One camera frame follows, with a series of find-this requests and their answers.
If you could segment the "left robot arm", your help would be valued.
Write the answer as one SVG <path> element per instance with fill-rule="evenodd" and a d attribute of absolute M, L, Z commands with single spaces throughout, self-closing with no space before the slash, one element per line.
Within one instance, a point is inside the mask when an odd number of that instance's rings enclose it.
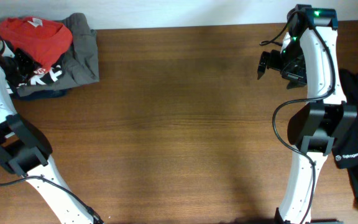
<path fill-rule="evenodd" d="M 102 223 L 103 219 L 75 195 L 60 175 L 46 136 L 15 109 L 11 96 L 36 63 L 0 40 L 0 166 L 40 194 L 60 223 Z"/>

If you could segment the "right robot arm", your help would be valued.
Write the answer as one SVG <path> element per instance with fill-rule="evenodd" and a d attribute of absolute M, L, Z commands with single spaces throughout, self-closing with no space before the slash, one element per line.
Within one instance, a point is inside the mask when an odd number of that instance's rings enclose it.
<path fill-rule="evenodd" d="M 285 196 L 275 211 L 274 223 L 311 223 L 311 206 L 319 173 L 333 149 L 344 140 L 357 116 L 347 102 L 337 65 L 338 19 L 334 9 L 297 4 L 280 31 L 280 50 L 262 52 L 257 74 L 278 71 L 288 88 L 305 86 L 305 98 L 280 104 L 304 106 L 288 122 L 287 140 L 278 140 L 292 151 Z"/>

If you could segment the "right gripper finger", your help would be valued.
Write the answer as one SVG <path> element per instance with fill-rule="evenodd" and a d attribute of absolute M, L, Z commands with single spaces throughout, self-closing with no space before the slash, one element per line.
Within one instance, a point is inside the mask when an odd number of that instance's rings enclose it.
<path fill-rule="evenodd" d="M 301 88 L 304 87 L 305 84 L 303 82 L 293 82 L 290 81 L 287 85 L 287 90 L 293 89 L 293 88 Z"/>
<path fill-rule="evenodd" d="M 265 71 L 269 65 L 269 60 L 270 60 L 270 53 L 263 51 L 260 56 L 260 60 L 259 60 L 258 68 L 257 68 L 257 79 L 258 80 L 260 80 L 262 78 L 262 76 L 265 74 Z"/>

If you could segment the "orange red t-shirt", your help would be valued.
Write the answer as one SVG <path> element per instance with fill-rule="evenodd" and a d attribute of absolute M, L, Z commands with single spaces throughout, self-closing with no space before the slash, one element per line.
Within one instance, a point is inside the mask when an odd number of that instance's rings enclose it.
<path fill-rule="evenodd" d="M 0 39 L 21 49 L 39 67 L 36 75 L 47 73 L 73 42 L 71 31 L 61 22 L 38 17 L 10 17 L 0 23 Z"/>

